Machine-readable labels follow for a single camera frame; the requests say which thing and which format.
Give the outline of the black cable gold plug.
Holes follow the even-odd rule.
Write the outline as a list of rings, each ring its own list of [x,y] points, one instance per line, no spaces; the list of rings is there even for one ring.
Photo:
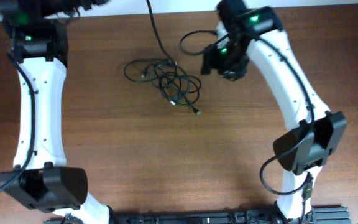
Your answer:
[[[168,68],[167,66],[162,67],[168,73],[162,75],[162,78],[158,79],[157,88],[160,90],[162,96],[172,105],[188,106],[193,110],[194,114],[200,116],[201,111],[196,108],[194,104],[200,97],[201,80],[194,75],[187,74],[165,50],[155,24],[150,0],[146,0],[146,4],[158,46],[167,59],[175,64],[175,68]]]

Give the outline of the black cable small plug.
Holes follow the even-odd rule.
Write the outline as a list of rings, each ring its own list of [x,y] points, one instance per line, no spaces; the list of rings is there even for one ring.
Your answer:
[[[139,65],[140,63],[145,63],[145,67],[140,70],[139,78],[131,77],[127,73],[127,69],[131,66]],[[142,58],[125,64],[123,68],[123,74],[128,80],[134,83],[153,83],[155,80],[162,78],[162,75],[168,73],[162,68],[165,66],[168,68],[175,68],[175,64],[168,59]]]

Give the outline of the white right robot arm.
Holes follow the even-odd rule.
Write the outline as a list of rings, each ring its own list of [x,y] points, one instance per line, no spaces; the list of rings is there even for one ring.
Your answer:
[[[252,10],[243,1],[221,1],[216,9],[218,40],[205,48],[201,73],[215,70],[226,79],[238,80],[253,63],[274,95],[287,129],[273,143],[273,159],[283,169],[274,208],[249,211],[247,221],[349,223],[345,207],[311,205],[316,178],[346,130],[345,116],[331,112],[315,92],[271,7]]]

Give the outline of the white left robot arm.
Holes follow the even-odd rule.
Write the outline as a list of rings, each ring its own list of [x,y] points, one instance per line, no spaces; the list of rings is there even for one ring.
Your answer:
[[[62,223],[113,223],[111,207],[88,190],[82,168],[67,166],[62,144],[62,92],[68,66],[67,21],[100,0],[0,0],[7,53],[21,85],[19,142],[0,192],[29,210],[60,216]]]

